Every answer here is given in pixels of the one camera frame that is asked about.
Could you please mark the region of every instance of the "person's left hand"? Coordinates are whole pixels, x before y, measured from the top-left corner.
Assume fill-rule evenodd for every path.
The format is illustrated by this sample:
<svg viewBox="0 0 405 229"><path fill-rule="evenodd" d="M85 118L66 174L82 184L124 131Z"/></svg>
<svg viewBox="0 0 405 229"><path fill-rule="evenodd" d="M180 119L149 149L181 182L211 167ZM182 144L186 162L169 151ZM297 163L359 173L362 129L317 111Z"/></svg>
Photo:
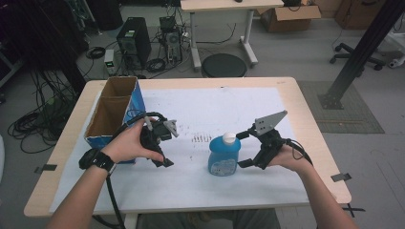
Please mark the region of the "person's left hand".
<svg viewBox="0 0 405 229"><path fill-rule="evenodd" d="M144 119L139 120L134 126L119 134L101 152L108 155L115 163L135 157L146 157L163 162L163 155L147 150L140 144L139 136L144 123Z"/></svg>

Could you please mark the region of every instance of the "floor mat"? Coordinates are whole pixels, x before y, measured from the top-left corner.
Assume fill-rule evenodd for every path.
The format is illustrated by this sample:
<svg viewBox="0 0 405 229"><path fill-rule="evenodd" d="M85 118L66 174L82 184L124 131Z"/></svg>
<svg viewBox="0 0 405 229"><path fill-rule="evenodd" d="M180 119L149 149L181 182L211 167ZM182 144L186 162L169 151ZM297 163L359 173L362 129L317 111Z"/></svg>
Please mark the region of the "floor mat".
<svg viewBox="0 0 405 229"><path fill-rule="evenodd" d="M353 85L350 85L340 102L343 110L325 110L318 95L325 94L333 82L299 81L298 85L322 133L338 134L384 134Z"/></svg>

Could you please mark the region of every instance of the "desk leg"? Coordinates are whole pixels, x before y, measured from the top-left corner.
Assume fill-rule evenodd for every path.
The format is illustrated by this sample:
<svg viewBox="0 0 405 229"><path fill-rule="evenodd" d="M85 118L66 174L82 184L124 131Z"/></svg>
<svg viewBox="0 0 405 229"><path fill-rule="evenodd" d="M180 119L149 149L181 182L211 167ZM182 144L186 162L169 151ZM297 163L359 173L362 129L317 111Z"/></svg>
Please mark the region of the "desk leg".
<svg viewBox="0 0 405 229"><path fill-rule="evenodd" d="M247 12L245 36L241 36L241 42L244 45L245 51L247 52L247 56L249 57L250 67L253 67L254 65L257 65L259 63L259 61L256 58L256 55L254 54L249 44L249 36L250 30L252 28L253 13L254 10L249 10Z"/></svg>
<svg viewBox="0 0 405 229"><path fill-rule="evenodd" d="M136 229L137 228L137 222L138 222L138 214L137 213L126 214L125 221L124 221L125 228Z"/></svg>
<svg viewBox="0 0 405 229"><path fill-rule="evenodd" d="M197 49L196 41L196 13L190 12L190 26L191 26L191 57L193 58L194 71L199 71L202 67L202 62Z"/></svg>

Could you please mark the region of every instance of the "white bottle cap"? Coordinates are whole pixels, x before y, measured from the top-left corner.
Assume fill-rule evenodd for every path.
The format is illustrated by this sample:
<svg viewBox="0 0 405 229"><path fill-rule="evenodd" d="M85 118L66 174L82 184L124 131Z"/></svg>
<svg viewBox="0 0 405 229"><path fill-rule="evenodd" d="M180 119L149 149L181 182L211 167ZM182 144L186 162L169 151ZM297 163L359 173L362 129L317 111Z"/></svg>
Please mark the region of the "white bottle cap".
<svg viewBox="0 0 405 229"><path fill-rule="evenodd" d="M227 132L223 135L223 142L225 145L233 145L236 140L236 134Z"/></svg>

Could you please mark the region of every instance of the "forearm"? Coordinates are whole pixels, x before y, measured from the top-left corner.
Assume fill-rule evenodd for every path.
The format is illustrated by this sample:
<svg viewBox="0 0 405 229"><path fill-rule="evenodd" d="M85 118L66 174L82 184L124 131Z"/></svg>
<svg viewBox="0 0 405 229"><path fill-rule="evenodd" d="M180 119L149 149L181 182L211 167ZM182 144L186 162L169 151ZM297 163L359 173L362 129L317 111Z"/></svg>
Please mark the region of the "forearm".
<svg viewBox="0 0 405 229"><path fill-rule="evenodd" d="M298 173L307 190L309 203L318 228L357 228L352 219L336 202L313 167Z"/></svg>
<svg viewBox="0 0 405 229"><path fill-rule="evenodd" d="M106 170L96 166L86 170L53 213L47 228L88 228L107 175Z"/></svg>

